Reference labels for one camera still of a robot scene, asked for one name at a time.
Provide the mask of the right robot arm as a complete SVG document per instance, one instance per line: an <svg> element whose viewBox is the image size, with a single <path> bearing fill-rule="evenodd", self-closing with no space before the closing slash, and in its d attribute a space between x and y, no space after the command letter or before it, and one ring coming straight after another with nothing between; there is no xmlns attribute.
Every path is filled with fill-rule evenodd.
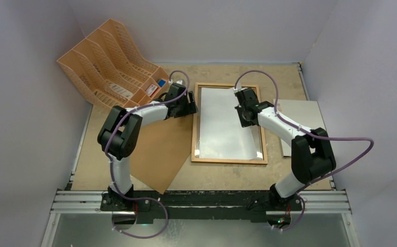
<svg viewBox="0 0 397 247"><path fill-rule="evenodd" d="M291 171L269 190L269 203L282 209L304 186L336 168L336 160L325 129L311 129L282 114L276 104L259 102L253 89L235 89L235 107L242 127L270 130L291 148Z"/></svg>

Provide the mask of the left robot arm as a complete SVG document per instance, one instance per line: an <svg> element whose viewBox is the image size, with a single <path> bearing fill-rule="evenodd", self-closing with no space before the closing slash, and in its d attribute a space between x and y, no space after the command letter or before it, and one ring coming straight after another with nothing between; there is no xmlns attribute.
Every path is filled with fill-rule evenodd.
<svg viewBox="0 0 397 247"><path fill-rule="evenodd" d="M130 176L130 156L136 148L141 128L157 121L179 118L197 113L195 96L178 83L149 104L123 108L114 106L97 137L102 151L109 160L111 184L108 194L120 210L132 207L133 185Z"/></svg>

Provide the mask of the brown wooden picture frame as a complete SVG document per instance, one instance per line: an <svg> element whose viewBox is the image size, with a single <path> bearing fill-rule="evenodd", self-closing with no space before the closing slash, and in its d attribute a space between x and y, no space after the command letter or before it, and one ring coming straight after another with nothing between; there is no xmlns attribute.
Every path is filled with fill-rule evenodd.
<svg viewBox="0 0 397 247"><path fill-rule="evenodd" d="M265 131L241 126L232 85L197 82L194 94L193 163L267 165Z"/></svg>

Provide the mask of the plant window photo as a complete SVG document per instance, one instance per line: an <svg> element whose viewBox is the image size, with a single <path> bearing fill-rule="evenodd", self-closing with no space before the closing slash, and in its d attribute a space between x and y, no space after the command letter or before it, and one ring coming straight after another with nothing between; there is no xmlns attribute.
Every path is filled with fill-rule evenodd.
<svg viewBox="0 0 397 247"><path fill-rule="evenodd" d="M199 158L262 160L260 145L253 137L257 128L243 128L235 107L233 89L202 87L200 90Z"/></svg>

